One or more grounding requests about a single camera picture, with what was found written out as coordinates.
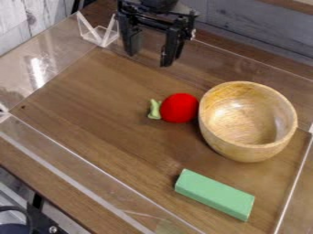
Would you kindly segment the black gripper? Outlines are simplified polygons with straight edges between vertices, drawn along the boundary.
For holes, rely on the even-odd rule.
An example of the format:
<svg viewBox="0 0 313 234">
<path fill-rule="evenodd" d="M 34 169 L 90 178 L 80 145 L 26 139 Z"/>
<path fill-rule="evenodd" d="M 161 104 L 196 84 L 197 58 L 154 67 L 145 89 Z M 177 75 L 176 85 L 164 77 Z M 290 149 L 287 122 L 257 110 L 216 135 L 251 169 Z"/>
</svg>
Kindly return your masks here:
<svg viewBox="0 0 313 234">
<path fill-rule="evenodd" d="M 166 31 L 161 66 L 170 67 L 180 58 L 185 41 L 196 36 L 200 12 L 180 0 L 118 0 L 118 19 L 126 53 L 134 56 L 142 44 L 142 29 Z"/>
</svg>

